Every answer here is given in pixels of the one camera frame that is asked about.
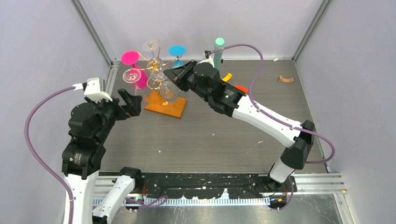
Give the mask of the yellow curved block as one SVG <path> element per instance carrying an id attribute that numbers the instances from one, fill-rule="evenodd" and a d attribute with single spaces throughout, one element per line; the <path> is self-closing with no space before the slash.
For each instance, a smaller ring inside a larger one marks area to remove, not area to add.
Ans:
<path id="1" fill-rule="evenodd" d="M 233 75 L 231 73 L 228 73 L 225 77 L 222 78 L 222 81 L 228 82 L 232 79 Z"/>

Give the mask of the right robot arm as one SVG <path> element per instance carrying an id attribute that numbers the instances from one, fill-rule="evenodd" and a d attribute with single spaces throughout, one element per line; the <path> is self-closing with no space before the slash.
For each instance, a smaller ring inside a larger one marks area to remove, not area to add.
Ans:
<path id="1" fill-rule="evenodd" d="M 285 146 L 267 175 L 267 188 L 271 191 L 279 191 L 291 173 L 304 168 L 314 140 L 313 122 L 301 123 L 268 108 L 257 109 L 258 103 L 251 102 L 244 91 L 223 81 L 219 70 L 209 62 L 191 60 L 163 73 L 180 90 L 196 93 L 215 112 L 247 122 Z"/>

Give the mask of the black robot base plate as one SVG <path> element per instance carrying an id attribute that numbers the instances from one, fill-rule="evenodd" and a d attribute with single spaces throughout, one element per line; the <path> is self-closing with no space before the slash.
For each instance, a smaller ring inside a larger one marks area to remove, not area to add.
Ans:
<path id="1" fill-rule="evenodd" d="M 169 199 L 262 198 L 266 194 L 296 192 L 295 179 L 278 186 L 268 184 L 267 174 L 247 173 L 156 173 L 146 172 L 131 192 L 138 196 Z"/>

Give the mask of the orange rectangular block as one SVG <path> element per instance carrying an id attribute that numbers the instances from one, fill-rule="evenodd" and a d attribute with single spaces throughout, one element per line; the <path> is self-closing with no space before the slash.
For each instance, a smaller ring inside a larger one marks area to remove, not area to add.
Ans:
<path id="1" fill-rule="evenodd" d="M 240 85 L 235 85 L 235 87 L 241 91 L 243 91 L 245 94 L 248 93 L 249 89 Z"/>

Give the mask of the mint green microphone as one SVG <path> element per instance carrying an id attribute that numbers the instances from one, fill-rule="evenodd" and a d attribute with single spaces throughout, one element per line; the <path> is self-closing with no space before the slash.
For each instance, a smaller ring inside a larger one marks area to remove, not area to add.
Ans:
<path id="1" fill-rule="evenodd" d="M 225 40 L 221 37 L 216 38 L 214 43 L 215 52 L 212 52 L 212 54 L 213 54 L 214 67 L 218 70 L 220 70 L 221 61 L 222 61 L 222 52 L 224 47 L 225 47 Z"/>

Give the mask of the clear stemmed wine glass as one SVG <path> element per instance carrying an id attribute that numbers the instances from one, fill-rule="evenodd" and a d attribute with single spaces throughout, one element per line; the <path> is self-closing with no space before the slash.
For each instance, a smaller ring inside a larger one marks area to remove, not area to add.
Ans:
<path id="1" fill-rule="evenodd" d="M 171 81 L 162 82 L 159 93 L 168 103 L 175 102 L 178 98 L 178 88 Z"/>

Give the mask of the clear tall flute glass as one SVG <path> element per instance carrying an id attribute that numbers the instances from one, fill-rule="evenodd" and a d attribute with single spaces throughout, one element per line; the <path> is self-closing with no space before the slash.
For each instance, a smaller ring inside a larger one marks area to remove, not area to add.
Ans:
<path id="1" fill-rule="evenodd" d="M 132 85 L 135 89 L 135 93 L 141 92 L 144 89 L 143 75 L 140 70 L 136 68 L 127 69 L 123 72 L 122 78 L 126 83 Z"/>

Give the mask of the brown curved wooden block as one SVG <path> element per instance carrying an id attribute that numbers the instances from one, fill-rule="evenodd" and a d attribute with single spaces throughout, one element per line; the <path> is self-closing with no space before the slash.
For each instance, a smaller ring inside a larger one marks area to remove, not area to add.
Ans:
<path id="1" fill-rule="evenodd" d="M 280 76 L 279 77 L 279 82 L 292 84 L 292 83 L 294 83 L 294 78 L 292 78 L 292 77 L 287 78 L 287 77 Z"/>

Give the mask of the pink wine glass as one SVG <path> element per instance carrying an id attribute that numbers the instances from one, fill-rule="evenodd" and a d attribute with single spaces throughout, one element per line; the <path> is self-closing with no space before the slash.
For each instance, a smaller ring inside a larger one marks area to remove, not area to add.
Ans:
<path id="1" fill-rule="evenodd" d="M 121 57 L 121 62 L 125 65 L 130 65 L 131 68 L 124 71 L 122 78 L 126 83 L 131 84 L 137 90 L 147 88 L 148 76 L 141 67 L 135 65 L 141 55 L 137 51 L 128 51 Z"/>

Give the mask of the clear rear wine glass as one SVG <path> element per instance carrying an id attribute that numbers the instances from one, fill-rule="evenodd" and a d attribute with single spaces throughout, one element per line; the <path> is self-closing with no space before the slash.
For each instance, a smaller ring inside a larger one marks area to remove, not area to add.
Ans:
<path id="1" fill-rule="evenodd" d="M 149 62 L 157 62 L 158 64 L 163 64 L 163 60 L 160 58 L 161 44 L 159 41 L 146 41 L 142 44 L 142 49 L 148 53 Z"/>

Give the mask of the blue wine glass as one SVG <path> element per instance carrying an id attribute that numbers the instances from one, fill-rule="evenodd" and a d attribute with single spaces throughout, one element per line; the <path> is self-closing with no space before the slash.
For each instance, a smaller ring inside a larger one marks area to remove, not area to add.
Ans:
<path id="1" fill-rule="evenodd" d="M 180 60 L 182 55 L 184 55 L 186 53 L 186 48 L 184 46 L 174 45 L 169 48 L 168 52 L 171 56 L 174 56 L 176 58 L 176 60 L 172 64 L 172 67 L 171 67 L 172 69 L 178 68 L 178 67 L 181 67 L 184 65 L 184 63 Z"/>

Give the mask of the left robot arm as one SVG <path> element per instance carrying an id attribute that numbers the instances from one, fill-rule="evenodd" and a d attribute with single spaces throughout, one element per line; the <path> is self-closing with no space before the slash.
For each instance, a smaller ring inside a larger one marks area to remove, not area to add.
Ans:
<path id="1" fill-rule="evenodd" d="M 118 98 L 86 102 L 75 106 L 69 119 L 71 140 L 62 153 L 62 172 L 71 189 L 73 215 L 66 212 L 65 223 L 110 224 L 129 193 L 138 193 L 143 187 L 140 169 L 123 167 L 109 193 L 93 207 L 95 183 L 99 176 L 102 158 L 106 152 L 104 143 L 116 121 L 137 117 L 141 113 L 142 96 L 133 96 L 125 89 Z"/>

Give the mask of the orange wooden rack base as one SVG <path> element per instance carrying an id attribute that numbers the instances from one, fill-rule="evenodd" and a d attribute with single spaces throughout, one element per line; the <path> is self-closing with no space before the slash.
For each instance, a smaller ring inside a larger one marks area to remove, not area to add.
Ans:
<path id="1" fill-rule="evenodd" d="M 177 97 L 174 102 L 165 100 L 158 92 L 152 91 L 145 98 L 148 103 L 144 110 L 180 119 L 187 104 L 187 99 Z"/>

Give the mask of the clear patterned tumbler glass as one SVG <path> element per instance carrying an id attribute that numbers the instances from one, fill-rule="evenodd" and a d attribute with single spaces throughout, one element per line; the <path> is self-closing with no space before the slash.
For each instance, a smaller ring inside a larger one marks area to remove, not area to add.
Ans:
<path id="1" fill-rule="evenodd" d="M 154 71 L 152 73 L 151 77 L 154 81 L 158 81 L 158 82 L 162 82 L 167 79 L 166 75 L 164 74 L 164 72 L 162 70 Z"/>

